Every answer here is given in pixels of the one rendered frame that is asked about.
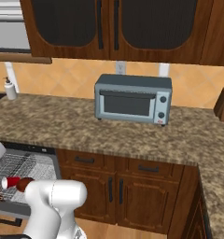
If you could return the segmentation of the red cup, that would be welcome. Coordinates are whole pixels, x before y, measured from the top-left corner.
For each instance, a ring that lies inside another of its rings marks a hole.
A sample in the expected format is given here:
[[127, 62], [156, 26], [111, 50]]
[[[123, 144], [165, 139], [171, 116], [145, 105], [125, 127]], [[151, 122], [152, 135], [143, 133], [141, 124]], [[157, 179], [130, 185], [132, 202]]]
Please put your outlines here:
[[6, 190], [8, 188], [14, 187], [21, 179], [18, 176], [13, 177], [3, 177], [1, 180], [2, 189]]

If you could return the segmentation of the brown bowl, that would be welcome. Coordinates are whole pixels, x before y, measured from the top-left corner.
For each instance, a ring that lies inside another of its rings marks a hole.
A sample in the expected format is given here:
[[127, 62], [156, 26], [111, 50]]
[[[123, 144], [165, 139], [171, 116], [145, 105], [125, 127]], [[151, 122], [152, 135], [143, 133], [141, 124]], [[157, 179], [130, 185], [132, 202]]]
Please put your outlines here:
[[24, 178], [20, 179], [16, 184], [17, 190], [20, 192], [24, 192], [27, 185], [32, 181], [34, 181], [34, 179], [31, 177], [24, 177]]

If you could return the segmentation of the brown wooden cupboard door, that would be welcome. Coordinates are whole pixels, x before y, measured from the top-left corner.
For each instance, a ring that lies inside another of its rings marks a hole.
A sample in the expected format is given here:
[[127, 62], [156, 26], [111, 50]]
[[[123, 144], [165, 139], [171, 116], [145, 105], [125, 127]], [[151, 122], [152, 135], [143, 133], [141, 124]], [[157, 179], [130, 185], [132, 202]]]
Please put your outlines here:
[[[123, 179], [123, 204], [119, 180]], [[159, 179], [118, 174], [117, 221], [120, 226], [167, 234], [175, 208], [178, 184]]]
[[[116, 195], [115, 174], [100, 171], [61, 168], [62, 179], [73, 179], [83, 182], [87, 188], [88, 196], [86, 202], [75, 210], [77, 218], [84, 218], [104, 223], [116, 223]], [[108, 200], [108, 178], [112, 177], [113, 201]]]

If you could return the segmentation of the white soap dispenser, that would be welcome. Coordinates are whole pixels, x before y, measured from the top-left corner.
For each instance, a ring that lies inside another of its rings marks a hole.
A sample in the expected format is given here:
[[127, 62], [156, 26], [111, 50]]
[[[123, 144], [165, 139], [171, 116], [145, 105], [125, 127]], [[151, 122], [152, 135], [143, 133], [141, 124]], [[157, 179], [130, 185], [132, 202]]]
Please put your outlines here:
[[10, 81], [8, 77], [6, 77], [5, 81], [5, 91], [9, 100], [15, 100], [17, 98], [15, 85]]

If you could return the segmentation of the brown wooden window sill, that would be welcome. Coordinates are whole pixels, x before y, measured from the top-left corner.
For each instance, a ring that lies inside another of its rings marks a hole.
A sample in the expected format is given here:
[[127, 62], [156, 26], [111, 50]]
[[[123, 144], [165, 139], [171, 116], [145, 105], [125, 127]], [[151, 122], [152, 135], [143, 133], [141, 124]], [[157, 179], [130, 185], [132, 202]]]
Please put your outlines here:
[[0, 52], [0, 62], [51, 64], [52, 59], [49, 57], [34, 57], [31, 53]]

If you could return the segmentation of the brown wooden drawer front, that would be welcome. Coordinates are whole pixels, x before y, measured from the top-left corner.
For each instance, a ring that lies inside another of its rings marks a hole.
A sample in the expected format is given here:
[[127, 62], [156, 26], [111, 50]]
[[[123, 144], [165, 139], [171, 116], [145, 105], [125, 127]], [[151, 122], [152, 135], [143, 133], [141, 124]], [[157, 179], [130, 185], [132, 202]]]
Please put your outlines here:
[[[147, 176], [151, 178], [159, 178], [168, 181], [178, 182], [181, 178], [184, 166], [169, 162], [154, 162], [130, 158], [115, 158], [116, 169], [123, 174], [131, 174], [134, 176]], [[138, 165], [155, 168], [159, 166], [158, 173], [146, 172], [138, 170]]]
[[[114, 173], [116, 171], [114, 158], [103, 154], [68, 149], [57, 149], [56, 154], [60, 167], [89, 169], [106, 173]], [[76, 156], [83, 159], [94, 158], [94, 163], [75, 162]]]

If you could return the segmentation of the window with blinds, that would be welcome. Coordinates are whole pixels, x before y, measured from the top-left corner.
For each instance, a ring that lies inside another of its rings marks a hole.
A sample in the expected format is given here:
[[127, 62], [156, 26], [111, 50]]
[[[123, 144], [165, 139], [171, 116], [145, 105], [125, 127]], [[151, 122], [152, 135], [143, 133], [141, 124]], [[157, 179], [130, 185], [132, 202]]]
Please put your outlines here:
[[20, 0], [0, 0], [0, 52], [30, 52]]

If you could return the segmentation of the grey toaster oven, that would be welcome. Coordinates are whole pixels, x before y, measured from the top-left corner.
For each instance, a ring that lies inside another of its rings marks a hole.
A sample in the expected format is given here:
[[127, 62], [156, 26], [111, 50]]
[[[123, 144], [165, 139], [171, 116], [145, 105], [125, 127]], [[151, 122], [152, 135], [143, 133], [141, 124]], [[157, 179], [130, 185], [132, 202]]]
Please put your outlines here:
[[102, 74], [94, 85], [94, 116], [165, 126], [171, 100], [169, 77]]

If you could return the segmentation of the brown wooden corner cupboard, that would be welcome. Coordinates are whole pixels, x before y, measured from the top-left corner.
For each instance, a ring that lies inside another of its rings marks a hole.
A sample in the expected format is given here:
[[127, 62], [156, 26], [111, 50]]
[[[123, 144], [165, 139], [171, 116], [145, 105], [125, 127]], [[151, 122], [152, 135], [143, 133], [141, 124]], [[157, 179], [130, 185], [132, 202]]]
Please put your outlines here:
[[200, 185], [195, 191], [181, 239], [212, 239]]

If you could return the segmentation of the white wall outlet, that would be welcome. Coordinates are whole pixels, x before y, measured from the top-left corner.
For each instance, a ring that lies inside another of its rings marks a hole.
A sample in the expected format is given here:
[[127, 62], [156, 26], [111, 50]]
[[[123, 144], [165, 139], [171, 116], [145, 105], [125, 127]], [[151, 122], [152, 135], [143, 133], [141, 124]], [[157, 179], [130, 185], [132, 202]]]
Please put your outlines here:
[[126, 65], [125, 61], [116, 61], [116, 73], [118, 75], [125, 75], [126, 74]]

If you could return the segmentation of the brown wooden wall cupboard panel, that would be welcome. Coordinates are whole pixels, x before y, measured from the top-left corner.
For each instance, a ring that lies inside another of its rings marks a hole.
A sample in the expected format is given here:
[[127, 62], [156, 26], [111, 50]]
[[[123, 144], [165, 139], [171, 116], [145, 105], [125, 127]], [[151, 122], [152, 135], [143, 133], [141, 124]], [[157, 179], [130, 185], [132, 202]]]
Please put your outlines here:
[[224, 66], [224, 0], [214, 0], [200, 64]]

